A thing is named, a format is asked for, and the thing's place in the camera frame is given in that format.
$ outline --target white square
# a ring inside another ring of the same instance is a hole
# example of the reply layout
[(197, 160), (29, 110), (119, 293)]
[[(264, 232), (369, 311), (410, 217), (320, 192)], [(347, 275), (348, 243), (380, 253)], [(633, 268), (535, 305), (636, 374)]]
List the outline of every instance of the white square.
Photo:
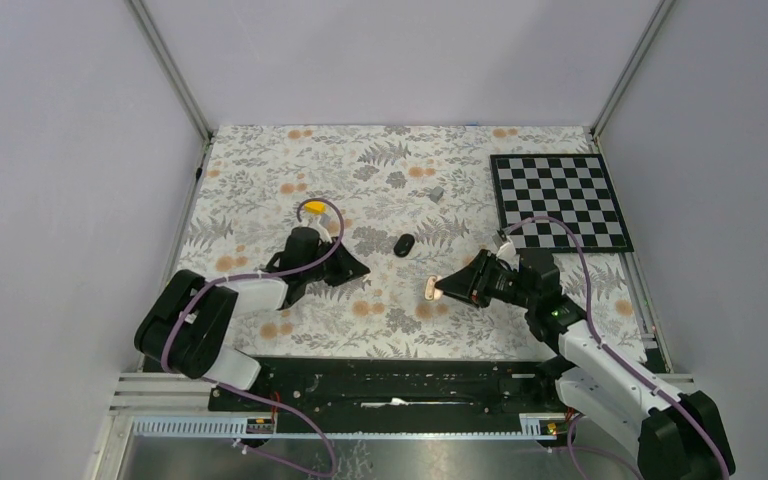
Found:
[(519, 212), (505, 212), (505, 221), (508, 222), (508, 225), (514, 224), (520, 220), (522, 220), (522, 215), (520, 215)]

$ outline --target aluminum frame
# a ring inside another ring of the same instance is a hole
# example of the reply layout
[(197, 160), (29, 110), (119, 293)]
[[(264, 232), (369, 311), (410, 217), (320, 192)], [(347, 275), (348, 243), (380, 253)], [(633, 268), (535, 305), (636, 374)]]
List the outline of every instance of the aluminum frame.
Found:
[(160, 68), (166, 75), (166, 79), (169, 80), (169, 86), (172, 87), (178, 100), (181, 101), (181, 106), (184, 107), (184, 111), (190, 119), (190, 123), (193, 124), (193, 128), (196, 129), (196, 132), (198, 132), (203, 141), (210, 141), (213, 135), (210, 123), (205, 118), (201, 107), (199, 107), (198, 102), (196, 102), (193, 96), (193, 92), (190, 91), (175, 60), (169, 53), (169, 48), (167, 48), (166, 42), (163, 41), (163, 37), (160, 35), (160, 31), (157, 29), (154, 18), (152, 18), (145, 2), (143, 0), (125, 0), (125, 3), (134, 15), (134, 20), (137, 22), (137, 26), (143, 33), (146, 43), (148, 43), (154, 57), (157, 59), (157, 63), (160, 64)]
[(626, 62), (625, 68), (623, 68), (623, 71), (620, 74), (620, 78), (611, 90), (610, 95), (608, 95), (608, 101), (605, 102), (605, 106), (602, 107), (602, 111), (599, 112), (596, 121), (593, 122), (591, 132), (597, 139), (602, 135), (602, 132), (605, 131), (605, 127), (611, 120), (611, 115), (613, 115), (614, 110), (616, 110), (617, 105), (628, 89), (640, 64), (643, 63), (643, 59), (646, 58), (646, 54), (649, 53), (649, 48), (658, 36), (661, 27), (664, 26), (664, 23), (669, 17), (670, 12), (673, 10), (673, 7), (675, 7), (677, 1), (678, 0), (661, 0), (658, 3), (658, 6), (655, 7), (655, 12), (652, 14), (649, 23), (643, 30), (643, 35), (640, 36), (640, 40), (634, 47), (634, 51), (632, 51), (628, 62)]
[[(660, 378), (684, 392), (693, 392), (696, 385), (689, 374), (661, 374)], [(114, 401), (104, 418), (102, 430), (96, 440), (93, 456), (84, 476), (85, 480), (118, 480), (125, 465), (128, 447), (135, 436), (134, 425), (147, 419), (192, 421), (193, 425), (204, 423), (206, 418), (234, 420), (242, 418), (269, 417), (270, 412), (210, 412), (207, 404), (213, 386), (200, 380), (191, 380), (183, 375), (168, 373), (123, 373), (119, 376)], [(532, 428), (539, 420), (562, 421), (562, 414), (521, 414), (523, 429)], [(181, 433), (178, 438), (210, 438), (199, 433), (197, 428), (192, 433)], [(288, 438), (318, 438), (315, 434), (297, 434)], [(350, 434), (333, 435), (334, 438), (357, 440), (427, 440), (429, 438), (445, 440), (524, 440), (524, 436), (502, 435), (493, 433), (464, 434)]]

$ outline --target gray leaf print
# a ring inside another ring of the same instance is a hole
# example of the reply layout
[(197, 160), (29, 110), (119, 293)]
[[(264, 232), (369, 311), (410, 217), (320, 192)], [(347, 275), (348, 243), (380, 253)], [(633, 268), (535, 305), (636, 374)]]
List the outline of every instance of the gray leaf print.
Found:
[(393, 188), (404, 188), (408, 184), (405, 174), (402, 172), (393, 172), (387, 176), (387, 185)]
[(360, 240), (354, 246), (354, 251), (364, 257), (368, 257), (375, 252), (389, 252), (397, 240), (395, 236), (388, 235), (384, 230), (377, 230), (372, 227), (355, 228), (352, 231), (352, 238)]
[(406, 335), (410, 335), (422, 329), (422, 323), (409, 316), (401, 308), (391, 308), (387, 312), (387, 328), (392, 332), (401, 330)]
[(455, 237), (463, 237), (469, 233), (466, 220), (458, 220), (457, 217), (448, 218), (440, 216), (440, 219), (426, 218), (419, 224), (416, 231), (416, 241), (431, 245), (432, 247), (452, 246)]
[(384, 127), (384, 133), (387, 135), (407, 135), (410, 133), (410, 127)]
[(388, 163), (395, 165), (399, 160), (408, 158), (410, 154), (408, 146), (402, 145), (402, 142), (399, 142), (398, 145), (390, 141), (387, 142), (387, 145), (374, 143), (371, 147), (367, 147), (366, 151), (358, 158), (358, 162), (379, 166), (382, 164), (386, 166)]
[(364, 165), (360, 167), (359, 169), (355, 170), (355, 173), (352, 174), (353, 177), (357, 178), (358, 180), (363, 180), (364, 182), (372, 178), (373, 175), (380, 172), (381, 170), (378, 170), (377, 168), (373, 167), (372, 165)]
[(231, 221), (224, 216), (221, 221), (215, 217), (211, 217), (209, 220), (210, 223), (206, 223), (201, 218), (196, 218), (194, 222), (190, 222), (187, 245), (195, 245), (199, 248), (209, 247), (219, 238), (225, 238), (228, 235), (234, 234)]
[(314, 282), (307, 286), (305, 293), (320, 298), (327, 298), (328, 300), (348, 300), (352, 298), (352, 294), (358, 290), (366, 290), (366, 287), (372, 285), (372, 281), (354, 280), (352, 282), (344, 283), (336, 287), (330, 287), (325, 282)]

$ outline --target black square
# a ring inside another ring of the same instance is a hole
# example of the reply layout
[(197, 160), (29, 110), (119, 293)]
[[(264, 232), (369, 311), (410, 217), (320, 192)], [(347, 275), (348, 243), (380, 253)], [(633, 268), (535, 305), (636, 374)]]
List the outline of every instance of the black square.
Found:
[(564, 235), (552, 235), (552, 241), (555, 242), (556, 247), (569, 247), (569, 236)]
[(581, 236), (581, 243), (582, 247), (595, 247), (598, 245), (598, 242), (596, 241), (596, 235), (582, 235)]

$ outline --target white wall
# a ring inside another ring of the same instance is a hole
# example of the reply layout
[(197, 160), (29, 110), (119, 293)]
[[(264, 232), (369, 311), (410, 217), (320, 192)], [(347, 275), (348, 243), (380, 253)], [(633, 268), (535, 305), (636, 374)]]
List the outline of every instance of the white wall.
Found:
[(0, 479), (83, 473), (198, 149), (123, 1), (0, 1)]
[(217, 124), (589, 125), (657, 0), (151, 0)]
[(768, 2), (678, 2), (603, 140), (674, 358), (768, 478)]

